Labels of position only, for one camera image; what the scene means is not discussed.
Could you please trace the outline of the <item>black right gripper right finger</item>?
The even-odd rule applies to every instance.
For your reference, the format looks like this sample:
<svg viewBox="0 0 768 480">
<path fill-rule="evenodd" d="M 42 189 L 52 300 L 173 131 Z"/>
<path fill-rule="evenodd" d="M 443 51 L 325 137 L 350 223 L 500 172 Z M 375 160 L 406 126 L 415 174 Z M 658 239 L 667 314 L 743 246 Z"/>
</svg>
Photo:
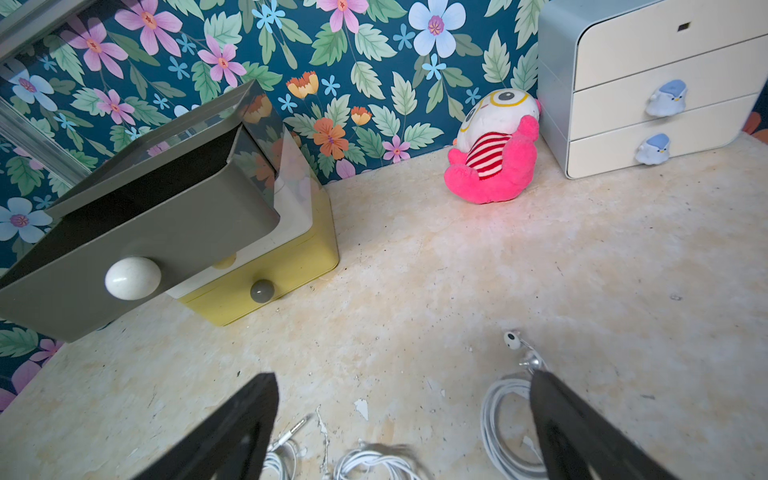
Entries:
<svg viewBox="0 0 768 480">
<path fill-rule="evenodd" d="M 674 477 L 553 373 L 534 372 L 529 401 L 550 479 Z"/>
</svg>

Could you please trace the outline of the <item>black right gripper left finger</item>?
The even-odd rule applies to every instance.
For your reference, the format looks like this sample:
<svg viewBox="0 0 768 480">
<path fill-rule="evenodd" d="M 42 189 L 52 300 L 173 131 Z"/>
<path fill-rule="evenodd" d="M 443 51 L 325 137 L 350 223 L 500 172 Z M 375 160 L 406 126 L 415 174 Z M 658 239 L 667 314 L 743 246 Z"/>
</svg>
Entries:
<svg viewBox="0 0 768 480">
<path fill-rule="evenodd" d="M 260 373 L 138 479 L 258 479 L 278 411 L 273 373 Z"/>
</svg>

